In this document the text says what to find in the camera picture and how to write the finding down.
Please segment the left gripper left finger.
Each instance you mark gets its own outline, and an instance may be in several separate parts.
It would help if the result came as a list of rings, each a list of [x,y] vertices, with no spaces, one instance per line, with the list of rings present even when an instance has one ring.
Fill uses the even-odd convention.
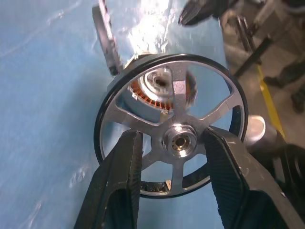
[[[142,133],[122,133],[96,169],[74,229],[137,229],[142,144]]]

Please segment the silver spoked rotor wheel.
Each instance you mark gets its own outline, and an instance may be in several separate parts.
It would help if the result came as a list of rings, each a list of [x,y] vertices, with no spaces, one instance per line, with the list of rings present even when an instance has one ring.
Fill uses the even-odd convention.
[[[189,113],[179,116],[167,116],[158,123],[140,118],[123,107],[121,94],[126,86],[142,70],[151,66],[150,59],[159,58],[157,63],[165,61],[181,61],[189,63],[188,69],[197,79],[205,72],[211,76],[218,75],[225,82],[229,94],[213,109],[200,117]],[[98,111],[93,144],[99,163],[105,160],[106,139],[109,138],[107,126],[121,124],[131,130],[150,137],[151,149],[142,158],[142,169],[146,170],[157,162],[172,167],[172,177],[163,182],[141,181],[140,195],[143,198],[165,199],[176,198],[194,192],[210,182],[208,165],[204,164],[189,175],[184,175],[184,164],[197,155],[205,154],[204,131],[225,116],[232,114],[229,132],[240,140],[244,140],[248,123],[248,107],[245,94],[240,84],[230,76],[229,71],[221,64],[209,58],[194,54],[142,54],[133,57],[122,72],[114,78],[106,91]]]

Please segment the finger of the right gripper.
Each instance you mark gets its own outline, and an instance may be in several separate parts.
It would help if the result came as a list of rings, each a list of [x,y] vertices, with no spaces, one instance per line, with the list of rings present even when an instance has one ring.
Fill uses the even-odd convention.
[[[228,8],[229,0],[188,0],[178,23],[182,26],[193,26],[209,17],[219,18]]]

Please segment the black and white sneaker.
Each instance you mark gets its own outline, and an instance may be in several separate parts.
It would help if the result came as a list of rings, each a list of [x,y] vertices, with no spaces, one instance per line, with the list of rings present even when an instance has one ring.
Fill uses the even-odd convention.
[[[295,82],[305,74],[305,61],[293,62],[282,69],[276,77],[266,76],[263,82],[270,86],[283,88],[284,86]]]

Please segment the motor stator with copper windings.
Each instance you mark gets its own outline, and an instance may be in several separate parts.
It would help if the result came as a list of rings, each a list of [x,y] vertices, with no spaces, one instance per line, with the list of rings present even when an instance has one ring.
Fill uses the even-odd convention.
[[[198,86],[189,63],[150,59],[121,94],[123,107],[149,122],[162,122],[167,116],[185,115],[194,104]]]

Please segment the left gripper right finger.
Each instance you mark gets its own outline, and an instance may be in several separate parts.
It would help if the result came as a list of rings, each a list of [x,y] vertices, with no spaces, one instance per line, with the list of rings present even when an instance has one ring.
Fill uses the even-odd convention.
[[[224,229],[305,229],[288,196],[238,137],[209,127],[203,140]]]

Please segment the round silver motor cover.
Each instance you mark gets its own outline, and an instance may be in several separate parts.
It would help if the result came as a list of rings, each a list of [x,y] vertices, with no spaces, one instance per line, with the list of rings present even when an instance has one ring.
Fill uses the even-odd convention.
[[[107,68],[112,76],[117,76],[123,70],[123,65],[112,33],[111,18],[105,0],[98,0],[98,5],[92,7],[92,17]]]

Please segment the black metal stand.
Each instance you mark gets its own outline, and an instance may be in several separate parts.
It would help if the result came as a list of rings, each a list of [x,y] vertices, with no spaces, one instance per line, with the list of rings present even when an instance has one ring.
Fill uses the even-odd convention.
[[[242,76],[253,64],[262,64],[261,56],[272,45],[274,40],[270,35],[267,35],[259,46],[256,47],[254,43],[254,35],[258,31],[259,26],[255,23],[248,26],[246,18],[239,15],[236,17],[235,21],[239,40],[242,42],[246,53],[249,54],[249,57],[234,74],[234,77],[238,78]]]

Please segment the dark grey rounded cylinder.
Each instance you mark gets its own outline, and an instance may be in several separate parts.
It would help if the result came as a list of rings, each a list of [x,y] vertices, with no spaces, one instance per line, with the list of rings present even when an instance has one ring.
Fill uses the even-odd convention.
[[[272,153],[286,146],[282,134],[260,115],[250,115],[244,143],[250,153]]]

